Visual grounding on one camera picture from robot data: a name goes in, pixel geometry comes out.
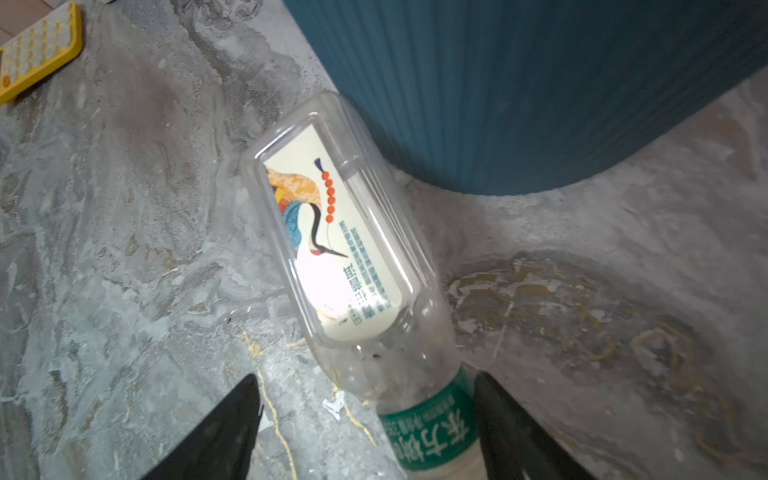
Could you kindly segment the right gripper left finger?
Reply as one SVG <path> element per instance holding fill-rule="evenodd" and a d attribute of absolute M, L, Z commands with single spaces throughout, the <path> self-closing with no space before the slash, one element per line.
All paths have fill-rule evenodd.
<path fill-rule="evenodd" d="M 146 479 L 245 479 L 263 414 L 259 384 L 246 375 Z"/>

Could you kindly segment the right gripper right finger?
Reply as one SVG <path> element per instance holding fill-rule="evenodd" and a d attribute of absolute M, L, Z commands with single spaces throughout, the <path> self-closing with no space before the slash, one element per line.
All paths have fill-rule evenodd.
<path fill-rule="evenodd" d="M 474 408 L 488 478 L 595 479 L 485 371 L 475 376 Z"/>

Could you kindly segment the clear bottle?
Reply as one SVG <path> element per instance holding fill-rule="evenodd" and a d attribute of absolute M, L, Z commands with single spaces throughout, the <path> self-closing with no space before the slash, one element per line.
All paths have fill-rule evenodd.
<path fill-rule="evenodd" d="M 486 478 L 434 259 L 361 116 L 337 93 L 316 94 L 241 169 L 323 372 L 374 405 L 409 478 Z"/>

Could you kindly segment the teal bin with yellow rim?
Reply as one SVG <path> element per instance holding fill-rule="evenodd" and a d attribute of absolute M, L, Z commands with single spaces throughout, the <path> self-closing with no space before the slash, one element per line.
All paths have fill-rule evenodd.
<path fill-rule="evenodd" d="M 566 186 L 767 64 L 763 1 L 290 1 L 384 157 L 478 195 Z"/>

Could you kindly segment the yellow keypad calculator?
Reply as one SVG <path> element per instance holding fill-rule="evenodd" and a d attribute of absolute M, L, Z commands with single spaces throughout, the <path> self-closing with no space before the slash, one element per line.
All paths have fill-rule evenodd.
<path fill-rule="evenodd" d="M 82 9 L 66 1 L 1 46 L 1 104 L 44 80 L 83 49 Z"/>

